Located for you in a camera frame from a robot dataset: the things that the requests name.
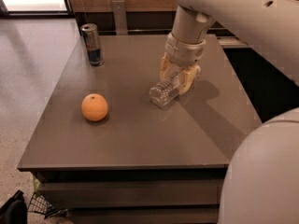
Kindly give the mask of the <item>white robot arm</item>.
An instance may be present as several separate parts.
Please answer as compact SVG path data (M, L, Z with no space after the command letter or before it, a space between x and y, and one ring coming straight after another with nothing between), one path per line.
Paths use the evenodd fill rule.
M176 0L168 60L189 66L214 19L291 81L299 78L296 0ZM221 190L217 224L299 224L299 111L263 123L237 148Z

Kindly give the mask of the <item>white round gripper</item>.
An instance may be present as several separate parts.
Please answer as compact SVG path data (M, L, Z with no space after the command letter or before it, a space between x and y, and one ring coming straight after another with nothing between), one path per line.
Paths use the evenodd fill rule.
M197 63L203 55L206 41L189 44L169 34L165 43L165 53L161 59L160 80L172 78L178 74L179 94L186 93L201 71Z

